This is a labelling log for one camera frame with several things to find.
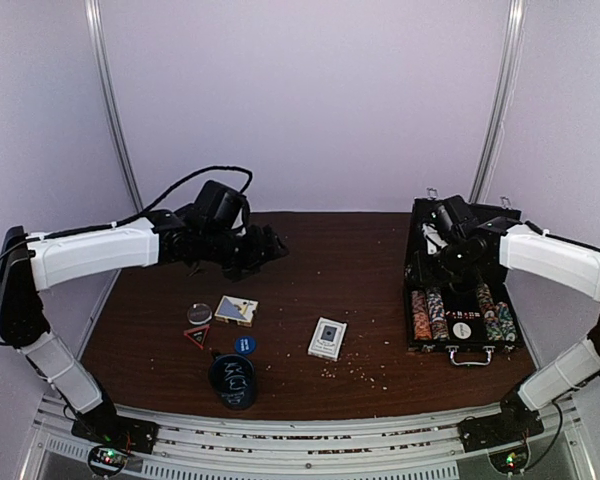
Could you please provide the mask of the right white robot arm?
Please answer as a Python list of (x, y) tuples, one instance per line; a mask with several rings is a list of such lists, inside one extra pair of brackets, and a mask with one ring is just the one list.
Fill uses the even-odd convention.
[[(528, 272), (600, 303), (600, 247), (523, 222), (518, 210), (471, 204), (461, 196), (414, 201), (404, 262), (403, 298), (411, 349), (492, 356), (522, 346), (508, 271)], [(467, 418), (465, 448), (500, 445), (542, 432), (545, 406), (600, 376), (596, 325), (548, 365), (516, 384), (497, 414)]]

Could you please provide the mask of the white dealer button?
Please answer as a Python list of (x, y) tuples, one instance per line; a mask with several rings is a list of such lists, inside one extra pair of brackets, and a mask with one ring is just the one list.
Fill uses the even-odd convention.
[(453, 335), (459, 340), (469, 340), (472, 338), (472, 328), (465, 322), (456, 322), (452, 326)]

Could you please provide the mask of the orange black chip stack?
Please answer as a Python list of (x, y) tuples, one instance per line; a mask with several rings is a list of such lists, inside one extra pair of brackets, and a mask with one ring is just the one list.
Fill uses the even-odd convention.
[(483, 318), (495, 318), (497, 315), (496, 307), (486, 283), (481, 283), (476, 287), (476, 298)]
[(425, 294), (420, 290), (413, 290), (411, 292), (411, 305), (415, 339), (429, 340), (431, 332)]

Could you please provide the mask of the white card deck box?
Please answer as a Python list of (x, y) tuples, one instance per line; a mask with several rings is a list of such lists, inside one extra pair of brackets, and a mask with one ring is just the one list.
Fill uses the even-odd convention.
[(320, 317), (317, 321), (307, 354), (329, 361), (337, 361), (348, 324)]

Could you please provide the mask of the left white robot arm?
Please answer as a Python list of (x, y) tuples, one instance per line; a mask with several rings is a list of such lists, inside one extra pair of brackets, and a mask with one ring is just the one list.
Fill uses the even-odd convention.
[(0, 254), (0, 346), (15, 349), (55, 386), (79, 422), (103, 444), (124, 424), (103, 387), (53, 331), (40, 292), (74, 279), (130, 267), (211, 262), (238, 281), (289, 252), (271, 226), (253, 225), (245, 194), (207, 181), (177, 209), (67, 232), (10, 228)]

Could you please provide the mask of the blue round blind button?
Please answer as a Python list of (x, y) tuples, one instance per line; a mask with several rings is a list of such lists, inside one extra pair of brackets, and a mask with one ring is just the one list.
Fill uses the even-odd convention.
[(244, 356), (251, 355), (255, 352), (256, 348), (256, 339), (248, 335), (239, 337), (234, 343), (235, 352)]

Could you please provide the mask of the yellow blue card deck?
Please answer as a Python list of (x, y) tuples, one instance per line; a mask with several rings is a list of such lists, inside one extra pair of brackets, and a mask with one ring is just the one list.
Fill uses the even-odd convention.
[(253, 326), (258, 307), (259, 302), (256, 300), (223, 295), (216, 307), (214, 319), (250, 328)]

